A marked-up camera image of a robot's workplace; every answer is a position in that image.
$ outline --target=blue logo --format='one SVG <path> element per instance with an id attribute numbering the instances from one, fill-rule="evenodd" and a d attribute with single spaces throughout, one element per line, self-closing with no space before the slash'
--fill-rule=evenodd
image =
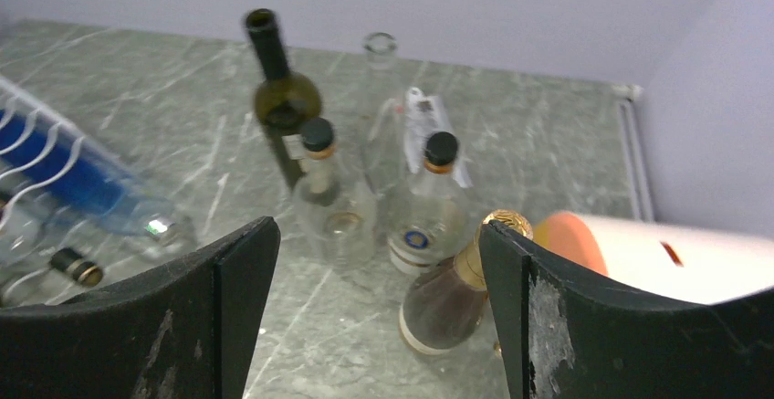
<path id="1" fill-rule="evenodd" d="M 427 239 L 427 236 L 425 236 L 424 233 L 417 232 L 415 230 L 406 232 L 405 241 L 409 247 L 417 248 L 420 250 L 423 248 L 427 248 L 427 244 L 430 243 L 430 241 Z"/>

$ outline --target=white paper tag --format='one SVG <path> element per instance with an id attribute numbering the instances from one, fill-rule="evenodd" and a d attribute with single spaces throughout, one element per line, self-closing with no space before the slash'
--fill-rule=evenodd
<path id="1" fill-rule="evenodd" d="M 288 157 L 291 160 L 301 160 L 307 156 L 307 150 L 304 149 L 300 134 L 282 136 L 282 142 L 285 143 L 285 149 L 288 150 Z"/>
<path id="2" fill-rule="evenodd" d="M 423 164 L 424 144 L 437 131 L 448 131 L 454 134 L 452 123 L 446 114 L 446 108 L 440 96 L 424 96 L 416 87 L 406 94 L 406 129 L 403 136 L 403 152 L 412 173 L 420 170 Z M 462 187 L 472 186 L 463 160 L 463 150 L 457 154 L 455 168 L 452 172 L 455 181 Z"/>

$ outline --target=marble surface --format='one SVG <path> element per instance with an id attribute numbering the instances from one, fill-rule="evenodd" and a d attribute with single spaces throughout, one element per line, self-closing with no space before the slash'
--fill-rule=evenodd
<path id="1" fill-rule="evenodd" d="M 350 151 L 369 114 L 357 101 L 362 57 L 289 55 L 318 84 Z M 632 216 L 610 86 L 411 60 L 400 72 L 407 86 L 443 96 L 482 208 L 517 209 L 533 222 L 560 209 Z M 282 244 L 245 398 L 503 397 L 490 318 L 449 355 L 417 357 L 397 331 L 410 280 L 385 254 L 349 272 L 312 256 L 250 110 L 261 74 L 246 43 L 26 21 L 0 45 L 0 73 L 157 184 L 202 244 L 276 218 Z M 105 249 L 91 254 L 112 279 L 147 267 Z"/>

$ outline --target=bottle base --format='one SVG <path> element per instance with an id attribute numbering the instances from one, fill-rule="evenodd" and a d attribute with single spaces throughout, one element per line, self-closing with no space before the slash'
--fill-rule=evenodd
<path id="1" fill-rule="evenodd" d="M 409 327 L 406 324 L 406 318 L 403 316 L 403 304 L 401 304 L 401 311 L 398 314 L 398 322 L 400 324 L 400 330 L 401 330 L 401 338 L 403 339 L 403 342 L 408 345 L 411 350 L 421 353 L 422 355 L 428 355 L 428 356 L 438 356 L 443 355 L 444 353 L 448 353 L 451 349 L 436 349 L 430 346 L 427 346 L 423 344 L 421 341 L 417 340 L 416 337 L 413 336 L 411 331 L 409 331 Z"/>
<path id="2" fill-rule="evenodd" d="M 406 257 L 406 255 L 402 254 L 403 252 L 401 249 L 395 245 L 395 241 L 389 237 L 387 239 L 387 245 L 390 248 L 390 261 L 404 274 L 417 277 L 430 271 L 434 265 L 433 263 L 425 262 L 421 259 L 417 260 L 418 257 L 414 255 Z"/>

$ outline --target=white wall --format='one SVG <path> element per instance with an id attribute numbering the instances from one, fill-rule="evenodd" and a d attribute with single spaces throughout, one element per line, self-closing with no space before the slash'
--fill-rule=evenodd
<path id="1" fill-rule="evenodd" d="M 716 0 L 645 96 L 657 218 L 774 236 L 774 0 Z"/>
<path id="2" fill-rule="evenodd" d="M 243 38 L 276 8 L 288 43 L 353 50 L 393 33 L 409 58 L 644 84 L 711 0 L 0 0 L 19 15 Z"/>

